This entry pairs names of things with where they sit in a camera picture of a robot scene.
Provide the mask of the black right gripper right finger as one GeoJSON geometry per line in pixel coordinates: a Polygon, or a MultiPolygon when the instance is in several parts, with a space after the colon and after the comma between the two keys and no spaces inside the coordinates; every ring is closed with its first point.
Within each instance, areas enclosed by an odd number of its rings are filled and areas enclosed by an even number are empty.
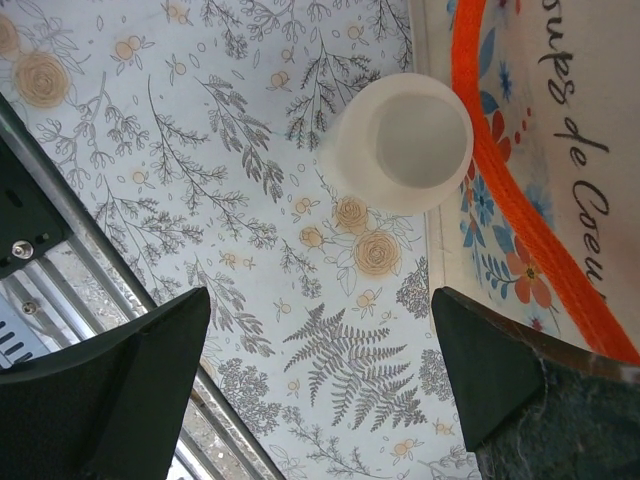
{"type": "Polygon", "coordinates": [[[639,368],[450,288],[432,314],[465,447],[485,479],[636,479],[639,368]]]}

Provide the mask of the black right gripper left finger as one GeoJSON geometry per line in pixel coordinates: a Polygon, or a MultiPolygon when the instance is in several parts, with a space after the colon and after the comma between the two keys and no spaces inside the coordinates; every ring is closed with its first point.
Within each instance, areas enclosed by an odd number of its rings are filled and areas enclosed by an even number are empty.
{"type": "Polygon", "coordinates": [[[1,372],[4,479],[164,479],[210,317],[206,288],[1,372]]]}

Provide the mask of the beige canvas tote bag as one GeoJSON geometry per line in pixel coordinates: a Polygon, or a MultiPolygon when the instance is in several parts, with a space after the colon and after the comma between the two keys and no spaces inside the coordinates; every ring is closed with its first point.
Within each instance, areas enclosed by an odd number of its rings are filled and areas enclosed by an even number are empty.
{"type": "MultiPolygon", "coordinates": [[[[639,5],[485,1],[484,120],[513,179],[632,344],[639,341],[639,5]]],[[[471,165],[430,211],[429,277],[593,348],[471,165]]]]}

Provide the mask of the beige cylindrical bottle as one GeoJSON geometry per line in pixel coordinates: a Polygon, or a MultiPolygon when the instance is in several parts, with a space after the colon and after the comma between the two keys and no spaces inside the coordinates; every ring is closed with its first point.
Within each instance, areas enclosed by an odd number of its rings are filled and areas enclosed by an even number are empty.
{"type": "Polygon", "coordinates": [[[451,88],[423,74],[385,76],[333,120],[317,158],[337,189],[399,215],[444,202],[470,165],[474,133],[451,88]]]}

